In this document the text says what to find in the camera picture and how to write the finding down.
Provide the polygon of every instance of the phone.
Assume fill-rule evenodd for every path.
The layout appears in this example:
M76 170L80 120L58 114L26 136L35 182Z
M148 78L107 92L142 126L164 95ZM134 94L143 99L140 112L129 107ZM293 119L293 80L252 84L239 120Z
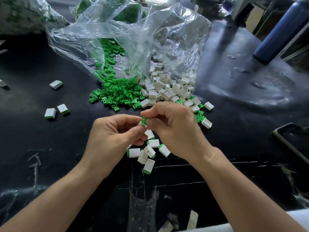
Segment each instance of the phone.
M294 123L288 123L272 133L309 164L309 127L302 128Z

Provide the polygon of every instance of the hand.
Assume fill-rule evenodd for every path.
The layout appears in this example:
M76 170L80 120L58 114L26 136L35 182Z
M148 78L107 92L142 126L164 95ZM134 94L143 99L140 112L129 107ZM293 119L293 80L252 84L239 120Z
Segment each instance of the hand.
M209 160L214 154L215 148L206 140L190 107L158 102L141 116L147 118L147 128L155 131L174 155L190 164L201 158Z
M121 160L130 144L141 146L147 140L141 117L125 114L96 119L79 165L101 182Z

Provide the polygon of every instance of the table surface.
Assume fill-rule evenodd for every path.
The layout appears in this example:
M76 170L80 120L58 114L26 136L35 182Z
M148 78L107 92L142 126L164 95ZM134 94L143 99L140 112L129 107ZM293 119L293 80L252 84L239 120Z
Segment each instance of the table surface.
M260 64L252 58L257 38L229 19L212 23L194 92L215 106L205 111L213 126L202 127L203 133L284 210L303 208L308 167L271 131L289 122L309 124L309 77L278 58ZM78 163L93 121L114 111L89 103L100 84L53 52L45 34L9 37L2 48L8 51L0 55L0 78L9 86L0 89L3 223ZM64 85L53 90L49 84L56 79ZM68 116L44 118L46 108L63 103ZM118 113L139 115L132 108ZM172 154L155 161L151 175L143 175L136 159L125 156L69 231L91 226L92 231L157 231L169 213L183 230L191 210L199 214L197 227L226 222L207 184L186 161Z

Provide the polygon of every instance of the skin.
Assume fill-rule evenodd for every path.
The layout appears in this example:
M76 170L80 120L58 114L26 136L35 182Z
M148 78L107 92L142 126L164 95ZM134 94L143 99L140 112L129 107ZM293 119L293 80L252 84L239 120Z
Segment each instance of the skin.
M305 232L206 140L191 108L158 102L141 115L173 154L202 175L234 231ZM141 117L124 114L95 120L79 164L0 227L0 232L66 231L127 147L147 139L145 127L136 126L139 121Z

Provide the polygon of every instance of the blue bottle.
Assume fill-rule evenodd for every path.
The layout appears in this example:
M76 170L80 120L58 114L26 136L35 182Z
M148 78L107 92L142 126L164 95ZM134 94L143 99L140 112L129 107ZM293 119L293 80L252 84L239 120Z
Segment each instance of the blue bottle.
M309 0L297 0L268 34L253 56L269 63L309 21Z

